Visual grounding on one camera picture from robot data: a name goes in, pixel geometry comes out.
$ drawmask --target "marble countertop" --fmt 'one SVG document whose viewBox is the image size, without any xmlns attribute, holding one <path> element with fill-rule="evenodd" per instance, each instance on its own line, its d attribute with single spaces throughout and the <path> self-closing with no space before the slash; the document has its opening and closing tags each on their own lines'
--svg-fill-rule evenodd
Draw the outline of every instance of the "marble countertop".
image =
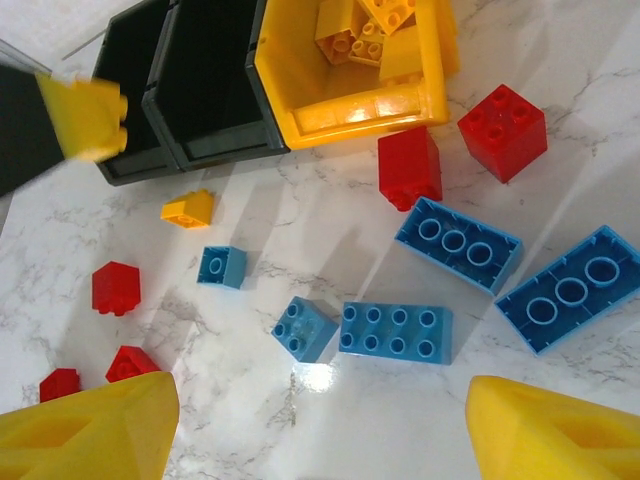
<svg viewBox="0 0 640 480">
<path fill-rule="evenodd" d="M 36 2 L 21 21 L 59 21 L 66 3 L 44 13 Z M 453 119 L 500 83 L 547 118 L 549 151 L 508 185 L 468 155 L 455 122 L 432 129 L 444 203 L 525 243 L 506 288 L 604 223 L 640 247 L 640 4 L 454 8 L 463 68 L 448 83 Z M 90 72 L 100 28 L 78 33 L 98 34 L 85 48 L 62 55 L 66 37 L 47 37 L 33 56 Z M 85 388 L 104 384 L 117 348 L 132 344 L 178 385 L 171 479 L 478 479 L 464 419 L 478 374 L 640 414 L 638 299 L 535 358 L 491 298 L 394 244 L 405 215 L 378 193 L 376 153 L 366 138 L 120 188 L 74 163 L 17 192 L 0 237 L 0 411 L 37 403 L 55 367 L 77 368 Z M 210 228 L 160 220 L 165 202 L 199 188 L 216 194 Z M 198 286 L 203 247 L 229 244 L 249 252 L 242 290 Z M 109 260 L 142 273 L 142 304 L 121 319 L 90 307 L 91 273 Z M 293 295 L 336 316 L 354 299 L 447 306 L 453 364 L 344 354 L 296 364 L 269 335 Z"/>
</svg>

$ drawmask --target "yellow storage bin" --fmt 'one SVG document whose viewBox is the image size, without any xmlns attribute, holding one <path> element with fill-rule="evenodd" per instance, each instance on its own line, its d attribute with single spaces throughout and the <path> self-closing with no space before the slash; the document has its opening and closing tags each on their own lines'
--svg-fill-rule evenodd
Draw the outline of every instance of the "yellow storage bin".
<svg viewBox="0 0 640 480">
<path fill-rule="evenodd" d="M 377 68 L 329 63 L 316 45 L 320 5 L 268 0 L 263 18 L 255 64 L 287 146 L 449 121 L 444 78 L 459 68 L 449 0 L 416 0 L 422 76 L 388 86 Z"/>
</svg>

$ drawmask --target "red duplo brick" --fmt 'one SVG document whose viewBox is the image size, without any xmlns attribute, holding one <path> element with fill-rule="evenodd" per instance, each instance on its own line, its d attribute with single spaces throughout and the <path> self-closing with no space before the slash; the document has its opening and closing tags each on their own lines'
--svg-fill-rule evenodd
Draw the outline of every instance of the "red duplo brick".
<svg viewBox="0 0 640 480">
<path fill-rule="evenodd" d="M 133 310 L 140 303 L 140 270 L 109 262 L 92 276 L 91 306 L 102 315 L 116 317 Z"/>
<path fill-rule="evenodd" d="M 500 85 L 458 122 L 469 153 L 506 183 L 547 150 L 544 112 Z"/>
<path fill-rule="evenodd" d="M 40 403 L 80 391 L 80 376 L 73 368 L 56 368 L 40 382 Z"/>
<path fill-rule="evenodd" d="M 378 140 L 380 193 L 406 212 L 420 197 L 442 200 L 440 152 L 426 127 Z"/>
<path fill-rule="evenodd" d="M 105 378 L 109 383 L 113 383 L 144 373 L 159 371 L 160 368 L 140 347 L 122 346 L 113 359 Z"/>
</svg>

